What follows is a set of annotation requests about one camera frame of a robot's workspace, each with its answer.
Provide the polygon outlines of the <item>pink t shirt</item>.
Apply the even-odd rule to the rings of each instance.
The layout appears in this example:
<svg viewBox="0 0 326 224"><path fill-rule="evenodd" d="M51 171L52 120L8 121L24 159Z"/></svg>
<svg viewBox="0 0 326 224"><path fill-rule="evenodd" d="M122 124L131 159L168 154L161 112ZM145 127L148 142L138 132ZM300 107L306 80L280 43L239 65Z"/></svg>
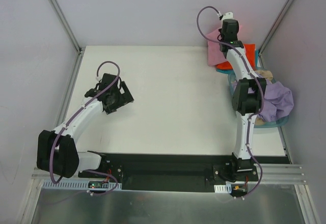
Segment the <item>pink t shirt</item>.
<svg viewBox="0 0 326 224"><path fill-rule="evenodd" d="M219 29L212 31L207 34L206 37L212 40L217 40L220 32ZM225 59L223 53L220 51L220 45L218 43L207 41L208 44L208 66L216 66L218 64L224 63L227 60Z"/></svg>

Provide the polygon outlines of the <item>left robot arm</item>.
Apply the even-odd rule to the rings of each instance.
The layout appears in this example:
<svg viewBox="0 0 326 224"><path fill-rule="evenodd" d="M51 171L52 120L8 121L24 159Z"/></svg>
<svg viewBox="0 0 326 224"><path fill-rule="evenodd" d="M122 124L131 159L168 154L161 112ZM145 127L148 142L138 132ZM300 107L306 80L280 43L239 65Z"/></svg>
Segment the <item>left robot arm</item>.
<svg viewBox="0 0 326 224"><path fill-rule="evenodd" d="M100 153L79 152L76 143L88 125L100 114L111 114L134 98L126 83L105 73L99 83L85 93L79 109L70 119L38 137L37 168L64 178L90 170L97 178L107 174L107 164Z"/></svg>

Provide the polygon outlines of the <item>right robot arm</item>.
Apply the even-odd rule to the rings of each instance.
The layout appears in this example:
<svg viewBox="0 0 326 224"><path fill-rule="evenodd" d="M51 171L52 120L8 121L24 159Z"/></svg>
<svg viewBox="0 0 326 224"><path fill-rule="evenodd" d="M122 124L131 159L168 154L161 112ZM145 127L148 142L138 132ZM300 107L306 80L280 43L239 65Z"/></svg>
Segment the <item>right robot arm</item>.
<svg viewBox="0 0 326 224"><path fill-rule="evenodd" d="M222 20L220 51L231 64L237 84L232 95L236 112L236 144L229 163L219 170L219 177L236 182L255 170L251 149L256 118L264 106L266 80L258 77L238 40L239 23L233 18Z"/></svg>

